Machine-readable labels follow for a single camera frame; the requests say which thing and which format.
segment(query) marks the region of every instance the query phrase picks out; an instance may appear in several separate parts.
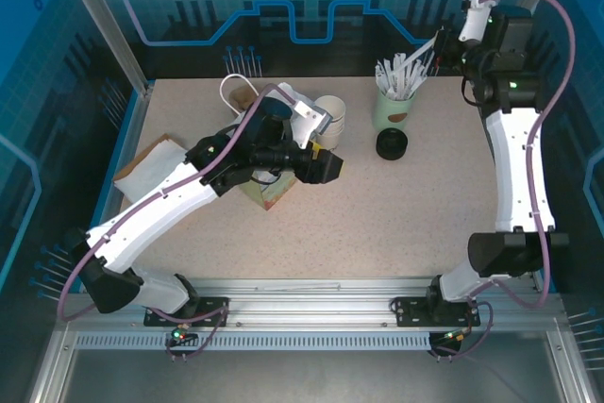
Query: green cup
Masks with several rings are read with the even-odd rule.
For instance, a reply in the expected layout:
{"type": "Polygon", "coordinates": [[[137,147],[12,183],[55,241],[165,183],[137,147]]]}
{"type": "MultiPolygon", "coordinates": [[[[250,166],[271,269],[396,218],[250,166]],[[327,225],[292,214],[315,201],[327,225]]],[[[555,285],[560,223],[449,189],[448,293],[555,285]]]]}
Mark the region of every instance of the green cup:
{"type": "Polygon", "coordinates": [[[380,90],[377,90],[377,100],[372,119],[374,129],[380,132],[389,127],[394,127],[402,131],[407,123],[409,111],[416,94],[417,92],[405,101],[393,101],[383,95],[380,90]]]}

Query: black lid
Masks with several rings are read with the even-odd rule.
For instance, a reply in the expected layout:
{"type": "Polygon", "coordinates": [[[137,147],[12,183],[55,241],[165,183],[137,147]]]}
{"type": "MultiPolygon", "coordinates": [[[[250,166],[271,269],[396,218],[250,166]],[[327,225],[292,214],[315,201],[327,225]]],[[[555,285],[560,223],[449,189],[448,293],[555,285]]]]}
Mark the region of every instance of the black lid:
{"type": "Polygon", "coordinates": [[[398,160],[407,151],[408,142],[403,131],[389,127],[377,135],[376,151],[385,160],[398,160]]]}

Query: metal base plate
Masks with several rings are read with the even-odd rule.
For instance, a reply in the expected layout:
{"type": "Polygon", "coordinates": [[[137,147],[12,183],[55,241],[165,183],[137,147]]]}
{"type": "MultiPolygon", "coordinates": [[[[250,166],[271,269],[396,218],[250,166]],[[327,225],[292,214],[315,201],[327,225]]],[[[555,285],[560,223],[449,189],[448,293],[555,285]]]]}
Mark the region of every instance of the metal base plate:
{"type": "MultiPolygon", "coordinates": [[[[204,313],[209,313],[211,311],[215,311],[220,309],[223,306],[228,307],[228,298],[227,297],[202,297],[199,300],[199,304],[197,304],[197,310],[195,311],[196,316],[202,315],[204,313]]],[[[210,318],[207,318],[202,321],[198,321],[193,323],[193,327],[215,327],[220,317],[221,313],[218,313],[210,318]]],[[[220,324],[221,327],[227,325],[228,315],[225,317],[223,322],[220,324]]],[[[146,327],[175,327],[177,323],[173,323],[172,321],[168,321],[164,318],[161,318],[159,315],[156,315],[152,311],[145,311],[143,324],[146,327]]]]}
{"type": "MultiPolygon", "coordinates": [[[[440,315],[438,320],[428,313],[428,303],[425,297],[396,297],[390,305],[396,315],[398,327],[467,327],[468,313],[471,308],[465,302],[447,304],[447,312],[440,315]]],[[[480,315],[470,315],[472,327],[480,326],[480,315]]]]}

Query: stacked paper cups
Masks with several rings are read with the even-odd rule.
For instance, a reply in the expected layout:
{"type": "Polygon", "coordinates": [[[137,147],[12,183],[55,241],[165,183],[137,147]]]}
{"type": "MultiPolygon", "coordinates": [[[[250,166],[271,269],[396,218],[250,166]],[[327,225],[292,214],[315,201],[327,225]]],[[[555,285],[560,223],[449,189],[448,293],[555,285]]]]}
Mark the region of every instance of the stacked paper cups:
{"type": "Polygon", "coordinates": [[[323,134],[317,134],[316,142],[327,150],[333,150],[340,142],[340,136],[344,132],[344,115],[346,114],[346,105],[344,101],[337,96],[321,96],[314,105],[325,110],[331,115],[331,123],[323,134]]]}

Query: speckled countertop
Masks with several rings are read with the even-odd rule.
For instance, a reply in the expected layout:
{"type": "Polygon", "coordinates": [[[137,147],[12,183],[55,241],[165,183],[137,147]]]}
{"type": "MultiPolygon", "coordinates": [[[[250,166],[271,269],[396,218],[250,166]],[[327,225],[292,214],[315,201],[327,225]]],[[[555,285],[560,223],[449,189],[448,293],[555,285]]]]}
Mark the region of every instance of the speckled countertop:
{"type": "MultiPolygon", "coordinates": [[[[456,77],[430,78],[407,125],[409,147],[389,162],[375,152],[372,77],[285,81],[316,99],[346,103],[337,149],[342,176],[296,183],[269,211],[233,189],[155,241],[138,264],[187,277],[322,278],[433,276],[466,255],[468,237],[495,224],[495,168],[475,109],[456,77]]],[[[218,79],[158,80],[138,150],[163,133],[187,148],[233,116],[218,79]]],[[[226,92],[241,84],[233,81],[226,92]]]]}

